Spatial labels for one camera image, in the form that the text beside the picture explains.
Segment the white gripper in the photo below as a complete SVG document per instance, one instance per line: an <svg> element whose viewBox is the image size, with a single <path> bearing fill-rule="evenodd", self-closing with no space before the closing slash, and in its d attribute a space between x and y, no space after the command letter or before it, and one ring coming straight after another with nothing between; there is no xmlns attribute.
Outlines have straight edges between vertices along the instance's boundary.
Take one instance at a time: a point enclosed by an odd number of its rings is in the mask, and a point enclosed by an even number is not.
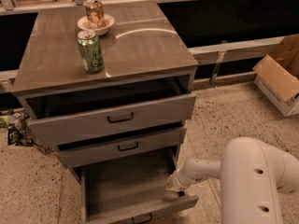
<svg viewBox="0 0 299 224"><path fill-rule="evenodd" d="M184 196L183 190L186 190L189 186L181 180L182 172L177 169L166 180L167 190L164 192L164 200L166 202L172 202Z"/></svg>

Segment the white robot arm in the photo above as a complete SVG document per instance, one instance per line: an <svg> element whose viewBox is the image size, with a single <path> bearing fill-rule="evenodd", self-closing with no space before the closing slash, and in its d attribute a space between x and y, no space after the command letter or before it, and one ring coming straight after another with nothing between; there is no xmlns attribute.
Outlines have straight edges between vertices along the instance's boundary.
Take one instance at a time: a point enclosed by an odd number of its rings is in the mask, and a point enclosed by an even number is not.
<svg viewBox="0 0 299 224"><path fill-rule="evenodd" d="M238 137L219 161L185 161L166 188L184 191L210 177L221 181L221 224L283 224L278 195L299 190L299 160L258 139Z"/></svg>

